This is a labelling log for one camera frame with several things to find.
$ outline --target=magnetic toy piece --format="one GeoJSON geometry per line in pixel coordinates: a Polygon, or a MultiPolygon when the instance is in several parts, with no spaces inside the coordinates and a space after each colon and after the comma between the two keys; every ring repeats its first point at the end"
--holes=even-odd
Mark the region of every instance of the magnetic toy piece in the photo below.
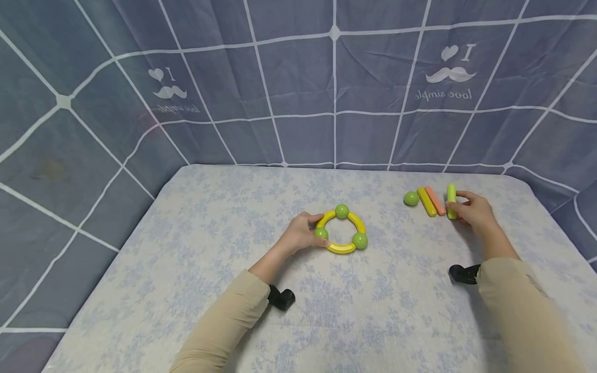
{"type": "Polygon", "coordinates": [[[435,215],[437,215],[438,212],[436,211],[435,207],[433,207],[431,198],[429,198],[429,195],[427,194],[425,189],[418,188],[417,193],[418,193],[418,196],[421,197],[421,203],[423,204],[423,207],[425,207],[425,211],[427,211],[427,215],[429,215],[430,217],[434,217],[435,215]]]}
{"type": "Polygon", "coordinates": [[[317,229],[315,229],[315,231],[313,232],[313,234],[315,236],[321,237],[323,239],[330,238],[330,235],[328,234],[328,231],[325,228],[317,228],[317,229]]]}
{"type": "Polygon", "coordinates": [[[408,206],[416,206],[418,201],[419,197],[415,192],[407,192],[407,194],[404,195],[404,203],[408,206]]]}
{"type": "Polygon", "coordinates": [[[336,217],[338,219],[348,218],[349,213],[350,213],[350,209],[345,204],[340,204],[340,205],[336,206],[336,217]]]}
{"type": "Polygon", "coordinates": [[[444,208],[444,204],[439,200],[438,195],[435,194],[435,191],[430,186],[425,187],[425,192],[429,195],[429,199],[433,202],[433,206],[438,212],[439,216],[444,216],[446,214],[446,209],[444,208]]]}
{"type": "Polygon", "coordinates": [[[324,228],[325,225],[330,221],[332,218],[348,218],[352,222],[352,224],[356,227],[356,233],[352,236],[352,242],[348,245],[336,245],[335,243],[330,243],[327,247],[328,250],[331,252],[335,252],[336,254],[348,254],[353,252],[356,249],[364,249],[367,247],[369,240],[367,238],[367,230],[365,228],[365,224],[363,224],[361,218],[356,216],[354,212],[351,212],[348,209],[348,206],[344,204],[340,204],[336,206],[336,209],[330,210],[324,214],[324,217],[321,218],[317,222],[315,226],[314,235],[321,238],[328,238],[328,231],[324,228]]]}
{"type": "MultiPolygon", "coordinates": [[[[448,202],[456,202],[456,186],[453,184],[448,184],[448,190],[446,194],[448,196],[448,202]]],[[[456,214],[456,211],[448,207],[448,219],[454,220],[457,217],[458,214],[456,214]]]]}

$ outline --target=yellow stick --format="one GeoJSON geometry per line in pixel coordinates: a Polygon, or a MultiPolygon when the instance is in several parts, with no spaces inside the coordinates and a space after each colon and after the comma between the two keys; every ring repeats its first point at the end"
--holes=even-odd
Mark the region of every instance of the yellow stick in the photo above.
{"type": "MultiPolygon", "coordinates": [[[[448,202],[456,202],[456,186],[453,184],[448,184],[448,190],[446,194],[448,195],[448,202]]],[[[448,208],[448,219],[454,220],[457,217],[458,214],[456,214],[454,210],[448,208]]]]}
{"type": "Polygon", "coordinates": [[[427,211],[427,215],[430,217],[434,217],[438,214],[437,210],[433,206],[433,202],[431,202],[431,198],[425,191],[425,188],[418,188],[417,189],[418,196],[421,198],[421,202],[423,203],[423,207],[425,207],[425,211],[427,211]]]}

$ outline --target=person's right hand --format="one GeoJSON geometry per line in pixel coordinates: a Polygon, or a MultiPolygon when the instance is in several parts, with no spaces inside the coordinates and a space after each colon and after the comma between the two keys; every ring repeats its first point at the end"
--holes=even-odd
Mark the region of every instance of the person's right hand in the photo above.
{"type": "Polygon", "coordinates": [[[459,190],[456,195],[464,197],[468,201],[462,204],[447,202],[446,206],[455,211],[462,220],[469,223],[477,234],[489,228],[499,227],[491,205],[485,198],[466,190],[459,190]]]}

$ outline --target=green ball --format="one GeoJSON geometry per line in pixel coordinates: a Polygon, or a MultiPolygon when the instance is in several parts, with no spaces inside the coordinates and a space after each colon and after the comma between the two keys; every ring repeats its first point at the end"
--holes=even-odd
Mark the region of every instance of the green ball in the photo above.
{"type": "Polygon", "coordinates": [[[325,230],[325,228],[317,228],[315,229],[315,231],[313,232],[313,234],[317,237],[321,237],[323,239],[328,239],[330,238],[328,235],[328,231],[325,230]]]}
{"type": "Polygon", "coordinates": [[[346,206],[345,204],[340,204],[340,205],[336,206],[336,217],[338,219],[348,218],[349,212],[350,212],[350,210],[348,209],[348,206],[346,206]]]}
{"type": "Polygon", "coordinates": [[[418,203],[418,194],[415,192],[408,192],[404,195],[404,203],[409,206],[416,206],[418,203]]]}
{"type": "Polygon", "coordinates": [[[352,236],[352,243],[355,244],[357,249],[364,249],[367,247],[369,239],[365,233],[355,233],[355,235],[352,236]]]}

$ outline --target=person's left hand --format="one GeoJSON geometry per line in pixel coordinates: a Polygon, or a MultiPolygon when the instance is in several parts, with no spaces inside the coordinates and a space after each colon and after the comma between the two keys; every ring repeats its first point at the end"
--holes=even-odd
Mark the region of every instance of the person's left hand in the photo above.
{"type": "Polygon", "coordinates": [[[324,217],[323,214],[311,215],[308,212],[301,212],[290,221],[288,228],[286,228],[274,247],[278,247],[288,255],[292,255],[298,250],[309,246],[329,246],[329,240],[313,235],[315,224],[322,217],[324,217]]]}

